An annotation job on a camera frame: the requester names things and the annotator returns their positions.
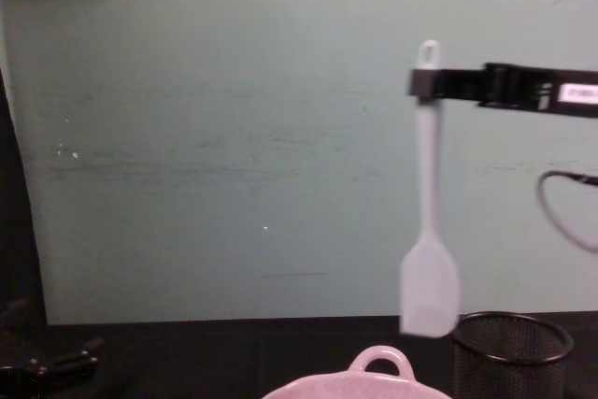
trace spatula handle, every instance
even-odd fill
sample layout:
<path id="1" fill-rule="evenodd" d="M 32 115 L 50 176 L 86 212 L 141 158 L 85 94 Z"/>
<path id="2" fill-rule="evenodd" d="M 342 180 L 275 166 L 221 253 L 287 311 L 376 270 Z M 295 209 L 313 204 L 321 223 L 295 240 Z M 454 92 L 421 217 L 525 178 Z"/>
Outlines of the spatula handle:
<path id="1" fill-rule="evenodd" d="M 420 47 L 419 69 L 440 66 L 440 45 L 426 41 Z M 441 106 L 439 99 L 420 98 L 418 102 L 418 146 L 420 164 L 420 214 L 422 237 L 439 235 L 438 196 L 440 169 Z"/>

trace wall stain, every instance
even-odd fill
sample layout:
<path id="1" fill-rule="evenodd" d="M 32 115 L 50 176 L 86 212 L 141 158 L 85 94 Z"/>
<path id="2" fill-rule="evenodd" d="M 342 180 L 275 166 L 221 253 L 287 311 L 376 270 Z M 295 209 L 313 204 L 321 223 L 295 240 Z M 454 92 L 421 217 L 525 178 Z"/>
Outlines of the wall stain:
<path id="1" fill-rule="evenodd" d="M 268 275 L 261 275 L 260 278 L 305 278 L 305 277 L 315 277 L 315 276 L 326 276 L 330 275 L 329 272 L 321 272 L 321 273 L 273 273 Z"/>
<path id="2" fill-rule="evenodd" d="M 212 137 L 208 137 L 203 139 L 201 142 L 195 144 L 195 147 L 200 150 L 204 149 L 215 149 L 218 147 L 223 147 L 228 140 L 227 135 L 214 135 Z"/>
<path id="3" fill-rule="evenodd" d="M 40 164 L 30 167 L 36 177 L 48 181 L 134 183 L 141 186 L 206 185 L 222 182 L 273 182 L 300 175 L 292 170 L 235 167 L 195 162 L 87 162 Z"/>

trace bowl handle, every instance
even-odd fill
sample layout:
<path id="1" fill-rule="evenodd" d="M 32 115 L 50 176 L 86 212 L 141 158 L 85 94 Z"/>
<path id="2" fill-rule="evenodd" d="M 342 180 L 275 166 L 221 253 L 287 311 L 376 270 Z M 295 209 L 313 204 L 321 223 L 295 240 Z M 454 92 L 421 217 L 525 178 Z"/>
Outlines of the bowl handle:
<path id="1" fill-rule="evenodd" d="M 411 368 L 411 363 L 409 363 L 407 357 L 400 350 L 390 346 L 374 346 L 366 349 L 357 356 L 355 361 L 349 367 L 349 371 L 365 371 L 365 368 L 367 368 L 371 362 L 379 359 L 393 362 L 396 367 L 399 368 L 400 378 L 415 380 L 413 368 Z"/>

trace white spatula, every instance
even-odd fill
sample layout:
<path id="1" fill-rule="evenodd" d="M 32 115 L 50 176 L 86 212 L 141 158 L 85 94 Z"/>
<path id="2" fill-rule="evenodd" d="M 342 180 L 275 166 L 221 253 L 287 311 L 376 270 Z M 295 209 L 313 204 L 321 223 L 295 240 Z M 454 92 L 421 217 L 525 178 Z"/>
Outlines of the white spatula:
<path id="1" fill-rule="evenodd" d="M 424 42 L 418 68 L 439 66 L 440 45 Z M 457 266 L 439 234 L 440 102 L 420 98 L 418 103 L 421 234 L 401 266 L 401 330 L 430 337 L 443 336 L 454 329 L 460 303 Z"/>

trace black object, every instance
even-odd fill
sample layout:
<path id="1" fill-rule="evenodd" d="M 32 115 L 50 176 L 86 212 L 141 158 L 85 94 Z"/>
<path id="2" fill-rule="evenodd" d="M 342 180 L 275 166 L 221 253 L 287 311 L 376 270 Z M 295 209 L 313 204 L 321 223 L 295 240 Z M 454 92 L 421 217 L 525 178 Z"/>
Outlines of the black object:
<path id="1" fill-rule="evenodd" d="M 46 324 L 36 238 L 21 152 L 0 74 L 0 308 L 27 300 L 23 327 Z"/>
<path id="2" fill-rule="evenodd" d="M 499 63 L 487 63 L 481 70 L 415 69 L 409 95 L 473 100 L 481 107 L 598 118 L 598 72 L 591 71 Z"/>
<path id="3" fill-rule="evenodd" d="M 27 308 L 24 300 L 11 303 L 0 313 L 0 399 L 44 398 L 93 378 L 98 351 L 104 340 L 95 338 L 73 353 L 50 359 L 22 335 L 5 325 L 17 323 Z"/>
<path id="4" fill-rule="evenodd" d="M 554 228 L 557 229 L 557 231 L 559 231 L 567 240 L 569 240 L 577 247 L 594 254 L 598 253 L 598 243 L 586 241 L 584 238 L 581 238 L 578 235 L 576 235 L 573 231 L 571 231 L 569 226 L 567 226 L 565 222 L 561 220 L 561 218 L 559 218 L 559 216 L 554 212 L 552 207 L 550 207 L 550 205 L 548 204 L 548 199 L 545 192 L 545 184 L 549 178 L 568 178 L 580 184 L 598 187 L 598 177 L 585 175 L 583 173 L 573 173 L 562 170 L 549 170 L 548 172 L 545 172 L 540 176 L 536 186 L 536 195 L 538 197 L 538 202 L 540 203 L 540 207 L 542 208 L 542 211 L 544 212 L 544 215 L 546 215 L 550 224 L 552 224 L 552 226 L 554 226 Z"/>
<path id="5" fill-rule="evenodd" d="M 467 315 L 454 334 L 454 399 L 562 399 L 573 339 L 540 319 Z"/>

